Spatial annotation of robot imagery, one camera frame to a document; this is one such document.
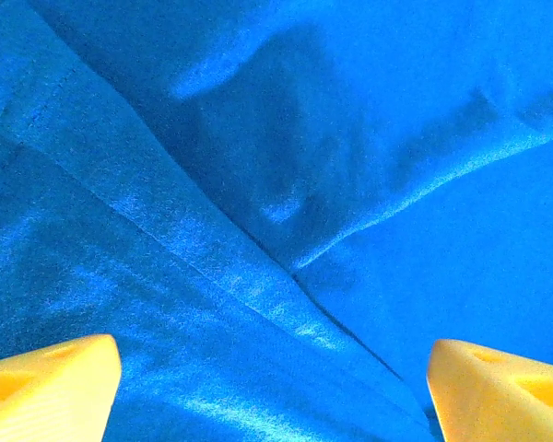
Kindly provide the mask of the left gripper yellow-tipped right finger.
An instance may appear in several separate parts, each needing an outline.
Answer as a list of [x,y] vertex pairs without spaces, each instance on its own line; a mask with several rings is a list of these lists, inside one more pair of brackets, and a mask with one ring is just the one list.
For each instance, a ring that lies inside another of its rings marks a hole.
[[441,339],[427,383],[446,441],[553,442],[553,366]]

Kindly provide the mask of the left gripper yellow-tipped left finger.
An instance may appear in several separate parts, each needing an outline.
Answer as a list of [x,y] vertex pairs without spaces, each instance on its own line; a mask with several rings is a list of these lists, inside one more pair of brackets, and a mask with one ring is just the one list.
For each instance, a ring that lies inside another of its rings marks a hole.
[[101,441],[121,373],[110,334],[1,359],[0,442]]

